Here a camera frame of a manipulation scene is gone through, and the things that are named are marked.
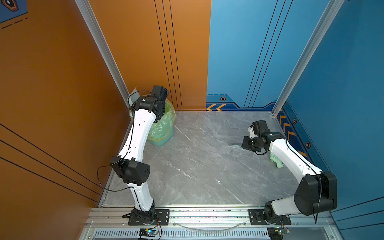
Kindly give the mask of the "teal dustpan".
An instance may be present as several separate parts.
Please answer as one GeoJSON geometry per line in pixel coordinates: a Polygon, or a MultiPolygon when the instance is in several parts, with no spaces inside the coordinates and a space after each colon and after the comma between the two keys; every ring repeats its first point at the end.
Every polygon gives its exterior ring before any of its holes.
{"type": "Polygon", "coordinates": [[[150,91],[146,90],[137,90],[136,88],[131,92],[131,94],[128,97],[128,102],[131,106],[134,105],[135,101],[142,96],[143,94],[150,94],[150,91]]]}

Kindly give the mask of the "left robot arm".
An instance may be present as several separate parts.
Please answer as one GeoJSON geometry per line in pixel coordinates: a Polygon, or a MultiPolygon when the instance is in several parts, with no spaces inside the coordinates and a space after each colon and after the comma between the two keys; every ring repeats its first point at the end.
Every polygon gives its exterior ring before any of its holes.
{"type": "Polygon", "coordinates": [[[127,184],[135,201],[129,218],[145,225],[155,221],[156,208],[147,183],[151,167],[143,163],[144,148],[150,128],[165,114],[168,94],[166,88],[154,86],[149,95],[138,97],[130,105],[133,123],[128,139],[118,156],[110,160],[110,166],[127,184]]]}

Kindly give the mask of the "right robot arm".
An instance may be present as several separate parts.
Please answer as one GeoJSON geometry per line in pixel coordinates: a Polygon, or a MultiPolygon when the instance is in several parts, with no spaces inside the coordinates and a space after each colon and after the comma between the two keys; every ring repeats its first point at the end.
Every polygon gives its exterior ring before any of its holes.
{"type": "Polygon", "coordinates": [[[266,202],[262,219],[269,224],[280,223],[288,215],[317,216],[338,206],[337,178],[307,161],[281,134],[267,133],[251,138],[245,136],[242,148],[275,155],[291,171],[299,185],[291,197],[266,202]]]}

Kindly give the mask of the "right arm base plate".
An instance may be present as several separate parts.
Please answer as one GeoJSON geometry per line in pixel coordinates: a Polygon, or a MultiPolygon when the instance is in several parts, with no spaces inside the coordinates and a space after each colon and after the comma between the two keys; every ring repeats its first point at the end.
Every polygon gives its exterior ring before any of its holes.
{"type": "Polygon", "coordinates": [[[252,226],[261,225],[291,225],[291,219],[289,215],[276,216],[269,210],[265,209],[249,209],[249,220],[252,226]]]}

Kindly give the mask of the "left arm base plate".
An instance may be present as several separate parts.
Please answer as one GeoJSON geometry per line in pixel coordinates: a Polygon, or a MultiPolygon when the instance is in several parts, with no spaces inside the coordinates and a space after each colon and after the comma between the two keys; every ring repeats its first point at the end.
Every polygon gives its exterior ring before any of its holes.
{"type": "Polygon", "coordinates": [[[170,209],[152,209],[147,212],[133,209],[129,217],[129,226],[156,225],[167,226],[170,220],[170,209]]]}

